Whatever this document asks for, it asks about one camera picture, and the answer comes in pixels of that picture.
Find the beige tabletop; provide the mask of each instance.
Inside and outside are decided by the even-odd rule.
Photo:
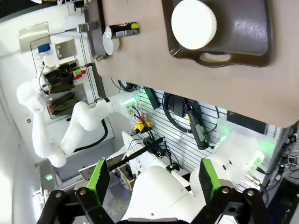
[[[98,73],[203,101],[280,127],[299,119],[299,1],[273,0],[275,56],[270,65],[206,68],[169,54],[160,0],[103,0],[107,25],[137,21],[141,33],[97,62]]]

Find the tray handle hole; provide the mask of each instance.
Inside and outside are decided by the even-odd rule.
[[[203,53],[200,56],[200,60],[205,62],[225,62],[230,59],[230,55],[213,55],[210,53]]]

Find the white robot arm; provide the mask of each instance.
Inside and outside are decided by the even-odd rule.
[[[43,118],[45,98],[39,89],[38,79],[25,82],[17,89],[20,104],[33,113],[32,141],[35,153],[42,158],[48,158],[53,166],[61,167],[66,163],[66,156],[74,152],[84,131],[94,130],[101,121],[115,112],[129,118],[132,107],[137,107],[138,93],[124,92],[99,101],[94,108],[84,102],[74,106],[70,125],[60,143],[49,139]]]

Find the white bowl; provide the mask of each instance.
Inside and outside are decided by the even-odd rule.
[[[106,53],[108,55],[112,55],[114,52],[117,52],[118,49],[120,48],[120,40],[118,38],[110,40],[106,36],[106,32],[104,32],[103,45]]]
[[[183,0],[174,8],[171,27],[177,41],[187,49],[206,46],[215,36],[217,21],[213,11],[199,0]]]

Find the bolt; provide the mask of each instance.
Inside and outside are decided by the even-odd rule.
[[[61,197],[61,193],[57,193],[56,195],[55,195],[55,197],[57,197],[57,198],[59,198],[59,197]]]
[[[228,188],[224,188],[222,189],[223,194],[228,194],[229,193],[229,189]]]
[[[86,193],[86,189],[82,189],[81,191],[80,191],[80,195],[84,195]]]
[[[253,196],[253,195],[254,195],[254,192],[253,192],[252,190],[249,190],[249,191],[247,192],[247,194],[248,194],[249,196]]]

